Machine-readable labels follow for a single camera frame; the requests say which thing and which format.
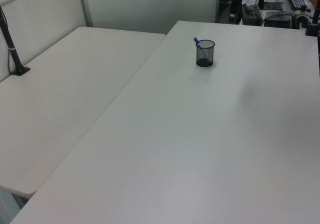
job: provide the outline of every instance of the black mesh pen holder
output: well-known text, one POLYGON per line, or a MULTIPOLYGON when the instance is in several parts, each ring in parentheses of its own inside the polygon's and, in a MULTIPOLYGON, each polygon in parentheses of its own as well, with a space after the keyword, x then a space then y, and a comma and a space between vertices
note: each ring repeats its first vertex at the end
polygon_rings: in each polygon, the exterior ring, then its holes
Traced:
POLYGON ((201 67, 208 67, 213 65, 215 42, 211 40, 200 40, 199 42, 199 45, 195 45, 197 47, 196 64, 201 67))

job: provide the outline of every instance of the white table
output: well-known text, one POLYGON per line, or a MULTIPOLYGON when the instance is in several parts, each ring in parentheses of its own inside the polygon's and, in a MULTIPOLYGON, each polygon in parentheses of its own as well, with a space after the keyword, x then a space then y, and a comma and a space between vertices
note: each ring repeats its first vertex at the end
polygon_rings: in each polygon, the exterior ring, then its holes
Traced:
POLYGON ((0 83, 0 188, 31 197, 164 35, 78 28, 0 83))
MULTIPOLYGON (((284 2, 282 3, 283 11, 287 11, 287 12, 290 12, 290 13, 293 13, 293 14, 301 14, 300 11, 294 11, 294 10, 291 8, 291 5, 290 5, 289 0, 283 0, 283 1, 284 1, 284 2)), ((311 12, 305 12, 304 14, 313 16, 314 13, 315 13, 315 6, 313 6, 313 5, 311 4, 311 2, 309 2, 309 0, 305 0, 305 1, 307 2, 308 7, 311 9, 311 12)), ((260 14, 261 14, 262 19, 265 18, 266 12, 268 12, 268 11, 276 12, 277 10, 260 10, 260 14)))
POLYGON ((301 31, 178 22, 12 223, 318 224, 317 59, 301 31))

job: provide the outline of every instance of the black keyboard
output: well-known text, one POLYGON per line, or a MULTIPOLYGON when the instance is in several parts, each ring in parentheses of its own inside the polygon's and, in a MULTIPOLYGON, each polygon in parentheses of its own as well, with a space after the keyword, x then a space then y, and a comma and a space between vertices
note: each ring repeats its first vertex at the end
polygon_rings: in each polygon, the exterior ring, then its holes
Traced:
POLYGON ((289 2, 294 11, 301 10, 301 6, 305 5, 307 7, 306 11, 311 12, 311 9, 308 7, 308 3, 306 2, 306 0, 289 0, 289 2))

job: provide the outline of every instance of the desk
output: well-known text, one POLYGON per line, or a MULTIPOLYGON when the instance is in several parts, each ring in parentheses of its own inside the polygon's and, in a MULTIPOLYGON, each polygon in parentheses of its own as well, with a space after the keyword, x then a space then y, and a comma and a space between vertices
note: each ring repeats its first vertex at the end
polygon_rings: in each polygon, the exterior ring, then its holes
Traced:
POLYGON ((178 22, 12 223, 318 224, 317 59, 302 31, 178 22))
POLYGON ((164 35, 78 28, 0 83, 0 188, 31 197, 164 35))
MULTIPOLYGON (((310 13, 305 12, 305 14, 313 16, 315 13, 315 7, 309 2, 309 0, 305 0, 305 1, 308 3, 309 8, 311 9, 310 13)), ((294 14, 301 14, 300 11, 293 11, 292 10, 289 0, 284 0, 284 2, 282 3, 282 7, 283 7, 283 11, 287 11, 287 12, 294 13, 294 14)), ((262 19, 265 18, 267 11, 275 11, 276 12, 277 10, 261 10, 260 14, 261 14, 262 19)))

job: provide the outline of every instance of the white wall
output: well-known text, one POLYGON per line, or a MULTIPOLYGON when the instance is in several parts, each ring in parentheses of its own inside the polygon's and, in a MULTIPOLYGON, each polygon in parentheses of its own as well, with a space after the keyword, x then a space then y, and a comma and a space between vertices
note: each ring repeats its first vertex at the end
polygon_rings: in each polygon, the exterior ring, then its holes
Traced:
POLYGON ((167 34, 178 20, 215 22, 218 0, 87 0, 94 27, 167 34))
MULTIPOLYGON (((77 27, 85 26, 80 0, 16 0, 3 11, 23 65, 77 27)), ((8 48, 0 32, 0 81, 9 75, 7 57, 8 48)))

